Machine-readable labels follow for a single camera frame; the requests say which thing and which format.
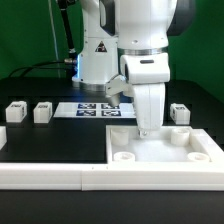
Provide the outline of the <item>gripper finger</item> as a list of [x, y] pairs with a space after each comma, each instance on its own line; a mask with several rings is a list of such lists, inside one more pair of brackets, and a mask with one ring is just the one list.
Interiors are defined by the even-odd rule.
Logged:
[[139, 136], [140, 138], [148, 138], [150, 135], [149, 130], [139, 130]]
[[108, 96], [107, 100], [110, 106], [118, 106], [120, 104], [120, 95], [116, 94], [113, 96]]

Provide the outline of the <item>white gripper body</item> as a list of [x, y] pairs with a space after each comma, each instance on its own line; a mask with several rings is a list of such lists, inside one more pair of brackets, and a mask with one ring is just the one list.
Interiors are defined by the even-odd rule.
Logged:
[[139, 130], [158, 130], [163, 124], [165, 83], [170, 80], [168, 54], [122, 55], [120, 73], [106, 83], [106, 97], [120, 94], [133, 98]]

